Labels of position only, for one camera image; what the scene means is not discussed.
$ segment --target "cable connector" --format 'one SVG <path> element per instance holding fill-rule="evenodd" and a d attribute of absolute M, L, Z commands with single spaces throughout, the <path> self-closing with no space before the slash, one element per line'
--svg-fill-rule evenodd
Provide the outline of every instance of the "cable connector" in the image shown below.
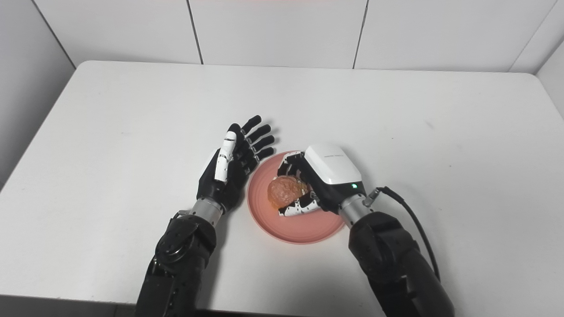
<path fill-rule="evenodd" d="M 365 207 L 370 208 L 370 206 L 372 206 L 372 204 L 374 204 L 374 201 L 376 200 L 376 198 L 378 198 L 378 195 L 380 195 L 381 192 L 381 187 L 376 187 L 374 188 L 373 191 L 371 191 L 368 196 L 362 201 L 362 204 Z"/>

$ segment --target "black cable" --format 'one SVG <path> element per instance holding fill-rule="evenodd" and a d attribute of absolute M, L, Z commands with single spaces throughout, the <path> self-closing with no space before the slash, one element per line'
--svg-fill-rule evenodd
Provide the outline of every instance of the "black cable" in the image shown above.
<path fill-rule="evenodd" d="M 423 230 L 423 227 L 421 226 L 419 219 L 417 219 L 417 216 L 415 216 L 415 213 L 413 212 L 413 210 L 411 210 L 409 205 L 406 203 L 405 200 L 403 200 L 403 198 L 401 196 L 399 196 L 396 192 L 391 190 L 388 186 L 377 187 L 376 189 L 378 189 L 379 191 L 383 192 L 384 194 L 390 196 L 393 200 L 397 201 L 401 206 L 403 206 L 406 209 L 407 213 L 411 216 L 411 219 L 413 219 L 413 222 L 415 222 L 415 226 L 417 227 L 417 230 L 419 230 L 419 234 L 421 235 L 421 238 L 423 239 L 423 243 L 425 244 L 425 248 L 427 249 L 427 253 L 429 254 L 429 258 L 431 259 L 431 264 L 433 265 L 433 271 L 435 271 L 435 276 L 440 281 L 439 266 L 437 265 L 437 260 L 435 259 L 435 254 L 433 253 L 433 249 L 431 248 L 431 244 L 429 243 L 429 239 L 427 239 L 427 235 L 425 234 L 425 230 Z"/>

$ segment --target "food item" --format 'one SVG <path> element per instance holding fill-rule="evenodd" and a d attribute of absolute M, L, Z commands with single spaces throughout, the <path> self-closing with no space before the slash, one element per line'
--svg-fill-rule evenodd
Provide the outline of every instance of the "food item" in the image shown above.
<path fill-rule="evenodd" d="M 268 200 L 276 209 L 286 207 L 308 192 L 307 184 L 294 176 L 280 176 L 268 185 Z"/>

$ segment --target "pink plate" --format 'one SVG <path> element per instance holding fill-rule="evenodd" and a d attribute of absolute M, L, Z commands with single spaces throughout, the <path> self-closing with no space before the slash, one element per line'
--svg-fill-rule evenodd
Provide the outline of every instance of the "pink plate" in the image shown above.
<path fill-rule="evenodd" d="M 281 217 L 268 201 L 268 184 L 276 177 L 286 153 L 271 157 L 254 172 L 247 197 L 250 213 L 259 227 L 284 242 L 309 244 L 325 240 L 343 227 L 341 217 L 321 209 L 309 214 Z"/>

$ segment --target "robotic arm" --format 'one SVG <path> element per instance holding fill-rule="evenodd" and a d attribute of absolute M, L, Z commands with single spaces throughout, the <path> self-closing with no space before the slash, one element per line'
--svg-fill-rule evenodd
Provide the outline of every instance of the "robotic arm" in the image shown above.
<path fill-rule="evenodd" d="M 287 215 L 323 210 L 341 216 L 350 228 L 349 249 L 368 277 L 374 295 L 388 317 L 451 317 L 452 302 L 439 281 L 438 268 L 417 218 L 435 273 L 421 255 L 417 242 L 399 221 L 370 208 L 380 192 L 401 203 L 403 199 L 387 187 L 366 194 L 356 166 L 342 149 L 328 144 L 310 146 L 305 152 L 289 153 L 278 175 L 296 175 L 312 191 L 280 213 Z"/>
<path fill-rule="evenodd" d="M 217 244 L 215 225 L 240 201 L 248 175 L 274 153 L 260 116 L 233 124 L 200 178 L 196 203 L 179 211 L 157 243 L 137 299 L 136 317 L 194 316 L 201 277 Z"/>

